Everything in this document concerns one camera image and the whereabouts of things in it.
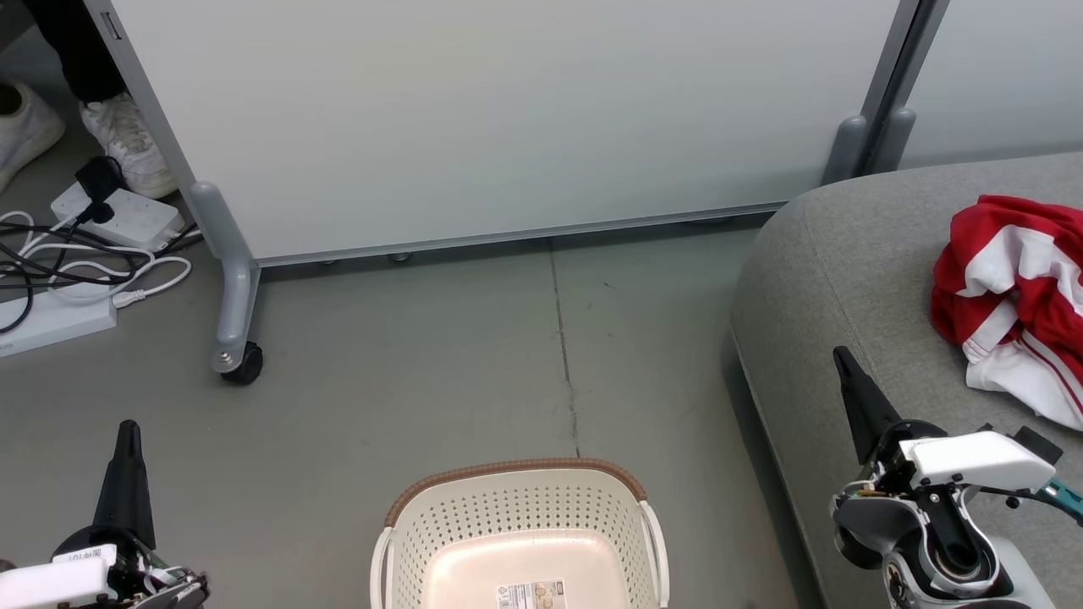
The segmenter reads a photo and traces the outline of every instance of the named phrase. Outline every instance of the plug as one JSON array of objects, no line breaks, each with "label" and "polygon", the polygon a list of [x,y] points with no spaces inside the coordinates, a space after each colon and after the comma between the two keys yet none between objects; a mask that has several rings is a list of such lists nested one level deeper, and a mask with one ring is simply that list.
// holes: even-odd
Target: plug
[{"label": "plug", "polygon": [[95,156],[75,172],[75,179],[90,198],[90,205],[76,219],[78,223],[104,224],[113,219],[113,208],[105,199],[125,187],[125,179],[116,163],[107,156]]}]

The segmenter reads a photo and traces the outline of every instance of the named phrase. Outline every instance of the gray upholstery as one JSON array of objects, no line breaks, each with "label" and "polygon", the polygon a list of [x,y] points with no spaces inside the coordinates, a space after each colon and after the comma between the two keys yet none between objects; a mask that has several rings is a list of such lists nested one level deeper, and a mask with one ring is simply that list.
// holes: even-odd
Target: gray upholstery
[{"label": "gray upholstery", "polygon": [[[887,607],[877,572],[835,550],[827,503],[858,474],[831,350],[850,347],[899,413],[951,433],[1029,425],[1065,449],[1058,477],[1083,489],[1083,433],[1003,393],[966,387],[966,360],[929,322],[932,264],[951,217],[999,193],[1083,207],[1083,154],[955,165],[832,184],[786,205],[761,231],[731,324],[828,607]],[[971,504],[1012,540],[1059,609],[1083,609],[1083,529],[1043,505]]]}]

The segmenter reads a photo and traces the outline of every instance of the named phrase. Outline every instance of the wire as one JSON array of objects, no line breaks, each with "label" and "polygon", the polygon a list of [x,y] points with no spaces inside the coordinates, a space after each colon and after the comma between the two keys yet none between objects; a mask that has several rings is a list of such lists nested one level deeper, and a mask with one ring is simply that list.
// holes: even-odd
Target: wire
[{"label": "wire", "polygon": [[[183,243],[183,244],[180,243],[180,241],[183,239],[186,236],[194,237],[194,238],[192,238],[187,243]],[[197,243],[199,243],[201,241],[204,241],[203,231],[196,230],[196,224],[195,224],[195,222],[193,222],[193,223],[188,224],[183,231],[181,231],[180,233],[178,233],[175,237],[171,238],[169,241],[169,243],[166,244],[166,247],[159,249],[158,250],[158,255],[159,256],[169,256],[170,254],[175,254],[175,252],[181,251],[183,249],[187,249],[187,248],[192,247],[193,245],[195,245],[195,244],[197,244]]]},{"label": "wire", "polygon": [[15,264],[14,262],[2,262],[2,261],[0,261],[0,264],[3,264],[5,267],[11,267],[11,268],[15,269],[16,271],[22,272],[23,276],[26,278],[26,284],[27,284],[27,287],[26,287],[26,306],[23,307],[23,312],[19,313],[19,315],[17,318],[15,318],[14,322],[12,322],[12,323],[3,326],[3,327],[0,327],[0,334],[4,334],[4,333],[9,333],[9,332],[15,329],[16,327],[18,327],[23,322],[26,321],[26,318],[28,318],[30,315],[30,309],[34,308],[34,286],[30,285],[30,277],[27,275],[26,269],[23,269],[22,267],[19,267],[18,264]]},{"label": "wire", "polygon": [[[21,224],[8,221],[9,219],[16,217],[25,219],[27,223]],[[17,251],[6,245],[0,244],[0,252],[11,258],[11,260],[0,260],[0,268],[17,271],[23,277],[22,284],[0,285],[0,289],[26,289],[27,294],[26,306],[23,308],[23,312],[17,319],[15,319],[15,321],[0,328],[0,334],[11,332],[26,321],[34,307],[34,293],[37,288],[45,287],[57,297],[73,302],[87,303],[110,298],[114,306],[118,309],[127,307],[132,302],[143,300],[148,296],[154,296],[155,294],[165,291],[179,284],[192,272],[192,262],[185,258],[169,256],[169,254],[191,247],[204,238],[203,232],[197,230],[196,224],[193,223],[170,239],[169,243],[167,243],[160,250],[149,251],[136,247],[117,246],[107,239],[80,230],[79,225],[81,223],[82,221],[79,220],[78,215],[73,215],[52,226],[35,224],[34,218],[25,211],[11,211],[0,216],[0,237],[23,232],[26,233],[26,239]],[[60,237],[63,241],[62,243],[42,243],[42,241],[49,236]],[[185,236],[192,238],[190,238],[186,243],[181,243]],[[56,260],[53,261],[52,268],[42,265],[31,260],[31,257],[35,255],[48,250],[58,250],[58,255]],[[126,271],[118,271],[94,260],[76,260],[65,264],[65,256],[68,251],[73,250],[119,256],[128,263],[128,269]],[[143,261],[136,261],[136,258],[142,258]],[[149,289],[122,291],[155,267],[170,262],[184,265],[184,269],[173,278]],[[94,269],[104,273],[104,276],[91,277],[68,272],[74,269],[82,268]],[[39,272],[32,273],[28,269],[34,269]],[[6,274],[8,273],[0,273],[0,278],[3,278]],[[35,283],[35,280],[48,280],[48,282],[41,284]],[[110,289],[105,294],[95,294],[93,296],[79,296],[56,289],[58,287],[84,283],[106,285],[110,286]]]}]

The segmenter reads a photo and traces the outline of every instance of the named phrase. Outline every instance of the red jacket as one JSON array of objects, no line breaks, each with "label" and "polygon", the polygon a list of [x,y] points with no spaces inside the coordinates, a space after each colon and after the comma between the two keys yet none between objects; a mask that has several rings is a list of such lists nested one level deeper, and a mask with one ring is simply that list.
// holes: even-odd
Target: red jacket
[{"label": "red jacket", "polygon": [[982,195],[955,215],[934,269],[932,323],[966,384],[1083,429],[1083,210]]}]

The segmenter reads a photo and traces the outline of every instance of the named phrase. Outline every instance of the person's leg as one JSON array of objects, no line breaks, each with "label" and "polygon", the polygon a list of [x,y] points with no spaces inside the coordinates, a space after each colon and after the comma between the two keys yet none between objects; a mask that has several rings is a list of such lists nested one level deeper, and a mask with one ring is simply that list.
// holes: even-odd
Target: person's leg
[{"label": "person's leg", "polygon": [[64,78],[80,102],[104,102],[125,92],[125,81],[82,0],[23,2],[60,55]]},{"label": "person's leg", "polygon": [[64,78],[79,99],[82,124],[120,165],[128,189],[149,198],[177,190],[177,180],[127,92],[82,0],[24,0]]}]

